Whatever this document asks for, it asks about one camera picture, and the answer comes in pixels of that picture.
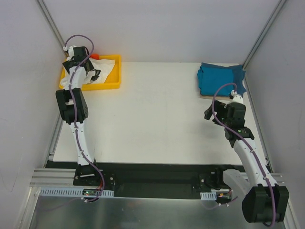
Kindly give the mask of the white t shirt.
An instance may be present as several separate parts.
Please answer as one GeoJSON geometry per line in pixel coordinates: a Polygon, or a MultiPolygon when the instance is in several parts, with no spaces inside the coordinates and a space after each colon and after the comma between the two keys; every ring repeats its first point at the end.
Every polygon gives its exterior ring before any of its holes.
{"type": "MultiPolygon", "coordinates": [[[[78,62],[74,62],[70,57],[68,57],[62,65],[63,70],[59,88],[67,89],[71,77],[70,73],[73,73],[73,70],[70,71],[70,68],[76,67],[78,62]]],[[[114,73],[115,66],[115,60],[96,60],[89,58],[78,68],[78,70],[81,68],[85,70],[85,77],[78,77],[77,74],[75,74],[72,82],[81,86],[82,90],[101,90],[104,85],[109,85],[109,83],[106,83],[106,80],[110,78],[112,73],[114,73]]]]}

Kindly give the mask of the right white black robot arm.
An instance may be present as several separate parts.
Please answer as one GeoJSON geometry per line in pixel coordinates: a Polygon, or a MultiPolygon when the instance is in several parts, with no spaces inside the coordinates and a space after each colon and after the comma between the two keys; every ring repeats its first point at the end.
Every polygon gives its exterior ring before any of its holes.
{"type": "Polygon", "coordinates": [[[254,135],[245,126],[246,106],[242,96],[232,90],[229,98],[228,103],[214,99],[204,117],[224,127],[225,137],[239,156],[247,177],[236,169],[227,169],[216,174],[214,182],[219,188],[228,186],[242,200],[247,222],[272,226],[284,221],[289,191],[278,184],[257,155],[254,135]]]}

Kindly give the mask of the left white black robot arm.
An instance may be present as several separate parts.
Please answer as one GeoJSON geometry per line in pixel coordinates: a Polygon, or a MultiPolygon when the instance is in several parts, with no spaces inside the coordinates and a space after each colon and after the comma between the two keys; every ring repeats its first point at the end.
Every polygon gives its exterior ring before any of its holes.
{"type": "Polygon", "coordinates": [[[86,121],[89,116],[88,106],[81,87],[88,73],[94,75],[89,78],[92,83],[100,76],[89,60],[90,53],[84,46],[64,47],[69,55],[62,64],[69,74],[63,89],[55,93],[61,118],[71,129],[77,150],[77,167],[73,184],[75,186],[100,186],[103,181],[100,170],[97,168],[90,137],[86,134],[86,121]]]}

